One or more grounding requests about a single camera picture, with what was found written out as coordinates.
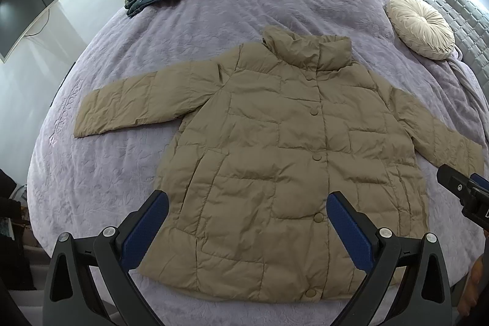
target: jacket button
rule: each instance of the jacket button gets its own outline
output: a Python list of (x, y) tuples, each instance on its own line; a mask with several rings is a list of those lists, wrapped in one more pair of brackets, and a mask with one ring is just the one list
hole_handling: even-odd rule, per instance
[(309, 298), (312, 298), (316, 295), (316, 291), (314, 289), (309, 289), (307, 292), (306, 292), (306, 297), (309, 297)]
[(322, 213), (316, 213), (316, 214), (314, 215), (314, 221), (315, 221), (316, 223), (320, 223), (320, 222), (321, 222), (321, 221), (323, 221), (323, 220), (324, 220), (324, 216), (323, 216), (323, 214), (322, 214)]

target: puffer jacket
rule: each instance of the puffer jacket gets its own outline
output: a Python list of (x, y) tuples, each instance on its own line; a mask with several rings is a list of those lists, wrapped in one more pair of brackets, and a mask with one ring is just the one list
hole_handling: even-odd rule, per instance
[(170, 213), (139, 272), (191, 294), (316, 302), (353, 293), (354, 270), (325, 212), (342, 191), (398, 236), (427, 231), (415, 149), (483, 172), (482, 148), (351, 57), (341, 36), (267, 27), (207, 61), (88, 94), (75, 136), (185, 115), (157, 170)]

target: gray blanket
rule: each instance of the gray blanket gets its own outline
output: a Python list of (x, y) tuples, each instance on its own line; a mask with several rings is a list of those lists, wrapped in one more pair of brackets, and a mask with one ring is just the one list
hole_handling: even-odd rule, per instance
[[(152, 192), (156, 166), (179, 125), (173, 121), (74, 139), (74, 121), (84, 95), (119, 78), (260, 41), (267, 24), (299, 34), (350, 36), (358, 61), (413, 93), (449, 127), (482, 144), (487, 173), (483, 127), (470, 97), (446, 62), (415, 55), (400, 42), (383, 11), (386, 1), (169, 0), (133, 18), (122, 9), (80, 56), (42, 125), (28, 176), (36, 238), (52, 253), (63, 231), (92, 236), (118, 225)], [(436, 168), (421, 156), (418, 160), (426, 175), (429, 225), (439, 237), (454, 283), (482, 253), (483, 233), (460, 214), (457, 198), (437, 184)], [(208, 302), (135, 272), (132, 276), (167, 325), (325, 325), (345, 303)], [(109, 301), (99, 274), (95, 277), (102, 298)], [(386, 305), (377, 317), (385, 311)]]

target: tv screen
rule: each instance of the tv screen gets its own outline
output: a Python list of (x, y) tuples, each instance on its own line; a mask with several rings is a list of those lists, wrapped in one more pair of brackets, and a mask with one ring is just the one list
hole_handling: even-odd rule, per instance
[(36, 19), (57, 0), (2, 0), (0, 2), (0, 58), (6, 58)]

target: beige round cushion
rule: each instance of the beige round cushion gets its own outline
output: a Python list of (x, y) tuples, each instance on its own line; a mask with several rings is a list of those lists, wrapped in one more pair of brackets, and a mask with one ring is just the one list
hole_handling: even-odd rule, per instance
[(399, 38), (416, 53), (433, 60), (450, 56), (453, 31), (441, 14), (423, 0), (390, 0), (387, 16)]

